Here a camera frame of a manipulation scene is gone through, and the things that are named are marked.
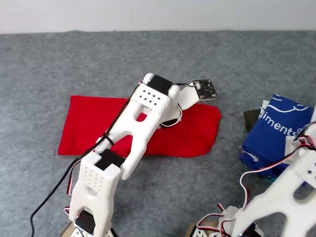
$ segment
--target gray carpet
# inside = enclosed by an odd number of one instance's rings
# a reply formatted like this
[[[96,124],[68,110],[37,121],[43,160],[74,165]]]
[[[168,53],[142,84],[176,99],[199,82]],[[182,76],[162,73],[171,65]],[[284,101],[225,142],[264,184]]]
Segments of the gray carpet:
[[[222,112],[216,143],[196,158],[141,160],[116,193],[121,237],[181,237],[202,215],[242,205],[238,160],[246,137],[242,111],[273,93],[316,102],[316,32],[133,32],[0,36],[0,227],[29,237],[29,216],[72,161],[56,154],[72,94],[127,97],[147,72],[174,82],[211,78]],[[269,183],[246,178],[253,195]],[[68,223],[66,184],[35,217],[36,237]],[[259,221],[276,237],[281,214]]]

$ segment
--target white lettering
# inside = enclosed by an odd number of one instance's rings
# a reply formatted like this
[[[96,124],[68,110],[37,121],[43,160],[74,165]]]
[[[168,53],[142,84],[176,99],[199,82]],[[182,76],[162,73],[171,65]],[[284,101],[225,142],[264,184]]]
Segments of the white lettering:
[[[280,129],[280,132],[282,132],[282,129],[284,128],[284,133],[283,134],[286,134],[286,132],[287,132],[287,128],[286,127],[284,127],[284,126],[282,126],[281,127],[281,129]]]
[[[287,129],[287,135],[288,135],[288,136],[291,136],[291,132],[292,132],[292,128],[289,127],[289,128]]]
[[[276,123],[276,124],[275,124],[275,129],[276,129],[276,130],[279,130],[280,127],[281,127],[281,124],[279,124],[279,123]]]
[[[267,121],[267,119],[269,120],[268,121],[268,124],[269,122],[271,122],[271,126],[273,126],[273,124],[275,123],[269,116],[266,117],[265,121]]]

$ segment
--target red cloth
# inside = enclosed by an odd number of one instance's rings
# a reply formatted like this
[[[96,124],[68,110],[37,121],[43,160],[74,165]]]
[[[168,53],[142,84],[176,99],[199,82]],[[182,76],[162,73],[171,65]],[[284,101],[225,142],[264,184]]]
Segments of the red cloth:
[[[80,155],[107,130],[126,99],[73,95],[64,131],[58,148],[59,155]],[[221,114],[217,107],[195,104],[183,111],[175,126],[160,128],[150,139],[146,155],[195,157],[209,152],[215,142]],[[127,157],[131,136],[124,137],[111,150]]]

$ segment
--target red and white wire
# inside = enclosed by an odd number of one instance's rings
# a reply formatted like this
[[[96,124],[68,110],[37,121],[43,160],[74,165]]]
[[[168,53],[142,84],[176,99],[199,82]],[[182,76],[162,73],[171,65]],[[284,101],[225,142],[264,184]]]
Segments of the red and white wire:
[[[66,213],[67,216],[69,216],[69,210],[70,210],[70,207],[69,206],[65,206],[64,212]]]
[[[304,144],[307,141],[307,143],[309,143],[312,147],[315,147],[315,143],[309,135],[301,135],[298,137],[298,140],[301,142],[301,144]]]
[[[224,210],[225,210],[224,207],[223,207],[223,205],[220,204],[220,203],[217,204],[217,207],[218,207],[221,211],[224,211]]]
[[[246,208],[247,206],[247,203],[248,203],[248,191],[247,191],[247,188],[245,187],[245,185],[242,183],[242,180],[243,178],[245,177],[245,175],[247,174],[251,174],[251,173],[260,173],[260,172],[263,172],[263,171],[266,171],[266,170],[269,170],[269,169],[272,169],[276,166],[278,166],[279,164],[282,164],[283,162],[285,162],[288,158],[290,158],[291,155],[293,155],[298,149],[302,148],[302,147],[306,147],[306,148],[312,148],[310,145],[307,145],[307,144],[303,144],[303,145],[300,145],[298,146],[294,151],[292,151],[291,153],[287,154],[285,157],[283,157],[281,160],[279,160],[278,162],[275,162],[275,163],[272,163],[268,166],[265,166],[265,167],[262,167],[258,170],[251,170],[251,171],[247,171],[247,172],[244,172],[241,177],[240,177],[240,180],[239,180],[239,183],[241,185],[241,187],[243,188],[244,192],[245,192],[245,201],[243,203],[243,206],[242,206],[242,211],[244,211],[244,209]]]
[[[233,221],[234,219],[235,219],[235,218],[228,219],[228,220],[223,220],[223,221],[220,223],[220,227],[221,227],[220,233],[221,233],[221,236],[222,236],[222,237],[231,237],[230,234],[228,234],[228,233],[225,232],[224,223],[225,223],[225,222],[231,222],[231,221]]]
[[[71,168],[70,174],[69,174],[69,180],[68,180],[68,185],[67,185],[67,195],[71,196],[71,187],[73,185],[73,172],[74,172],[74,168],[81,162],[81,160],[78,160],[74,166]]]
[[[210,216],[219,216],[219,217],[223,217],[224,215],[221,214],[221,213],[210,213],[210,214],[207,214],[205,216],[203,216],[197,223],[197,228],[199,230],[202,230],[202,231],[214,231],[214,232],[220,232],[220,230],[218,228],[215,228],[215,227],[211,227],[211,226],[201,226],[201,223],[208,217]]]

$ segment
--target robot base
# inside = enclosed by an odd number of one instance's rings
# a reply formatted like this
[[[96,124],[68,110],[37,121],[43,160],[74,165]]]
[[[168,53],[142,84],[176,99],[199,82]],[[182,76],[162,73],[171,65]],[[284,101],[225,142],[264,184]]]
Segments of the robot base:
[[[207,222],[207,221],[204,222],[203,224],[206,225],[206,226],[210,226],[210,227],[217,227],[217,225],[218,225],[217,222]],[[187,230],[187,232],[186,232],[186,234],[185,234],[184,237],[192,237],[192,231],[193,231],[193,229],[195,228],[195,225],[196,225],[196,223],[192,223],[191,225],[189,225],[188,230]],[[62,234],[61,234],[60,237],[70,237],[71,234],[74,232],[74,230],[75,230],[75,227],[74,227],[73,223],[70,223],[70,224],[63,230],[63,232],[62,232]]]

